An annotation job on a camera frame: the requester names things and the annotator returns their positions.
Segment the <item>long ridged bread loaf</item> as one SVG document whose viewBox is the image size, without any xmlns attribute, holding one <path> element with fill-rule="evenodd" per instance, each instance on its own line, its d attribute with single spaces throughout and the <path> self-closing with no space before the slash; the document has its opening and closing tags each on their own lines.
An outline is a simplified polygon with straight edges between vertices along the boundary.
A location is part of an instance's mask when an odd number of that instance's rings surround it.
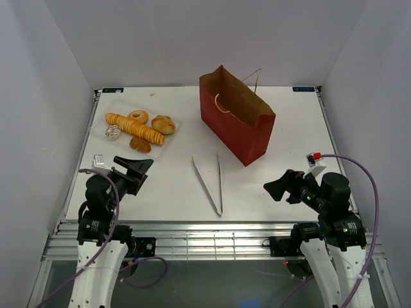
<svg viewBox="0 0 411 308">
<path fill-rule="evenodd" d="M 107 113 L 105 115 L 105 120 L 110 125 L 117 125 L 120 129 L 124 132 L 127 132 L 130 135 L 139 137 L 148 141 L 149 143 L 156 144 L 162 146 L 165 141 L 165 136 L 154 130 L 153 128 L 138 123 L 137 121 L 122 116 L 120 114 L 115 113 Z"/>
</svg>

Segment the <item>ring donut bread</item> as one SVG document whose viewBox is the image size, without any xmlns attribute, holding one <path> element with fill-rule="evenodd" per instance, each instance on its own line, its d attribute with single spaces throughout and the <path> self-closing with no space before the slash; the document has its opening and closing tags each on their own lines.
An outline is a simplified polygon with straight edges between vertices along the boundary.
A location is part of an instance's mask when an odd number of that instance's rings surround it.
<svg viewBox="0 0 411 308">
<path fill-rule="evenodd" d="M 140 124 L 146 124 L 149 120 L 149 115 L 144 110 L 135 110 L 128 114 L 128 118 Z"/>
</svg>

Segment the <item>twisted golden bread roll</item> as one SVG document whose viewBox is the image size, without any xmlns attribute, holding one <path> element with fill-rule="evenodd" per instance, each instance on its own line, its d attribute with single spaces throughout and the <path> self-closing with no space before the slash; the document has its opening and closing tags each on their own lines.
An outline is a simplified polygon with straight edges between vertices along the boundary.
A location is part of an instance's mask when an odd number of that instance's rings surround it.
<svg viewBox="0 0 411 308">
<path fill-rule="evenodd" d="M 158 115 L 151 121 L 152 128 L 157 130 L 163 135 L 171 135 L 176 130 L 176 124 L 173 122 L 171 117 L 166 115 Z"/>
</svg>

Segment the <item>metal tongs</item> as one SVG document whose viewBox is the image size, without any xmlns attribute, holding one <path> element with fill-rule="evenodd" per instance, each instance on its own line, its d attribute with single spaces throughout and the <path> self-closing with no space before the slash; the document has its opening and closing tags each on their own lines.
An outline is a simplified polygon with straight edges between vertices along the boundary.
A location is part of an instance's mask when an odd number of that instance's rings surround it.
<svg viewBox="0 0 411 308">
<path fill-rule="evenodd" d="M 191 165 L 195 176 L 213 210 L 216 217 L 223 216 L 223 194 L 222 194 L 222 167 L 218 152 L 214 155 L 214 162 L 208 166 L 201 162 L 198 166 L 194 157 L 191 157 Z"/>
</svg>

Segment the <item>red paper bag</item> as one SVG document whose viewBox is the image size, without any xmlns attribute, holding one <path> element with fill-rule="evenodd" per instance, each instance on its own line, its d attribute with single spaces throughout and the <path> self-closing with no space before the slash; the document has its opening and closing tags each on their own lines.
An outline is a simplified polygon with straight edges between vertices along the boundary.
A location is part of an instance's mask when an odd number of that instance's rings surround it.
<svg viewBox="0 0 411 308">
<path fill-rule="evenodd" d="M 248 166 L 268 148 L 276 114 L 243 81 L 220 65 L 199 78 L 203 122 Z"/>
</svg>

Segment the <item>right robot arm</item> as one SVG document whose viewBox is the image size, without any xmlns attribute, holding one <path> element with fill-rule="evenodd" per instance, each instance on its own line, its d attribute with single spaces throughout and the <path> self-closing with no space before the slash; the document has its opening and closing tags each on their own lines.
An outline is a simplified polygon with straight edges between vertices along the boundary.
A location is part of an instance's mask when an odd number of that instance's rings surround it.
<svg viewBox="0 0 411 308">
<path fill-rule="evenodd" d="M 289 193 L 287 203 L 304 203 L 318 213 L 316 223 L 297 223 L 290 236 L 270 237 L 273 257 L 304 257 L 319 286 L 325 307 L 373 307 L 366 263 L 365 229 L 349 209 L 349 180 L 325 173 L 317 182 L 311 173 L 289 169 L 264 189 L 274 201 Z"/>
</svg>

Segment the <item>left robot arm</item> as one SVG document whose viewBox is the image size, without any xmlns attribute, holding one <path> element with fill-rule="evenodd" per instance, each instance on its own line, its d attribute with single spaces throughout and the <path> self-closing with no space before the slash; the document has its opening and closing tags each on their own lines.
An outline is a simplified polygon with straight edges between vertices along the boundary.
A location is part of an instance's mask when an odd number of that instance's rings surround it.
<svg viewBox="0 0 411 308">
<path fill-rule="evenodd" d="M 120 201 L 139 192 L 153 160 L 116 156 L 114 163 L 126 171 L 108 168 L 101 155 L 94 156 L 87 171 L 91 177 L 78 213 L 78 263 L 70 307 L 109 307 L 125 258 L 150 256 L 152 244 L 137 240 L 132 227 L 119 224 L 118 217 Z"/>
</svg>

